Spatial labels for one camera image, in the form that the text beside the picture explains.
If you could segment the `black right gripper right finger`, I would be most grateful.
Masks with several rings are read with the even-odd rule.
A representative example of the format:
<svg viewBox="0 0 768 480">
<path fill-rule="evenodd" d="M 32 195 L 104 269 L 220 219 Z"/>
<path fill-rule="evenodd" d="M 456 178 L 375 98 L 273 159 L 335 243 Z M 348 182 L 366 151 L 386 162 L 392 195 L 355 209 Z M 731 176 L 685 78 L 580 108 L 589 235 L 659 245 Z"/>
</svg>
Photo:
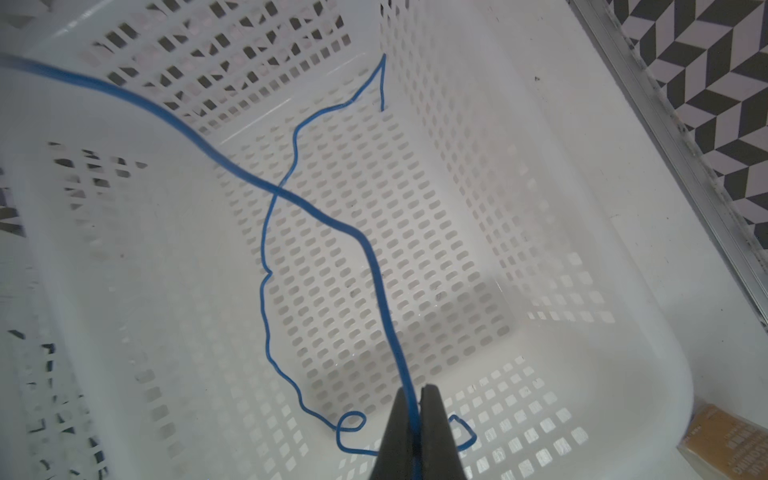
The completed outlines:
<svg viewBox="0 0 768 480">
<path fill-rule="evenodd" d="M 421 476 L 423 480 L 465 480 L 440 391 L 427 384 L 421 391 Z"/>
</svg>

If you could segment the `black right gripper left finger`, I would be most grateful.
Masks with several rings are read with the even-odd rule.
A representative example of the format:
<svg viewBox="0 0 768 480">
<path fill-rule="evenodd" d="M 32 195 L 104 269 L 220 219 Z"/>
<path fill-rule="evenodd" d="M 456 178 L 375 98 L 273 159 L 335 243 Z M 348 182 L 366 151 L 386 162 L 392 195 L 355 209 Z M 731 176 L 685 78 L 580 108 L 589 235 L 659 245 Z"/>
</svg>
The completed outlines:
<svg viewBox="0 0 768 480">
<path fill-rule="evenodd" d="M 370 480 L 419 479 L 406 396 L 397 391 Z"/>
</svg>

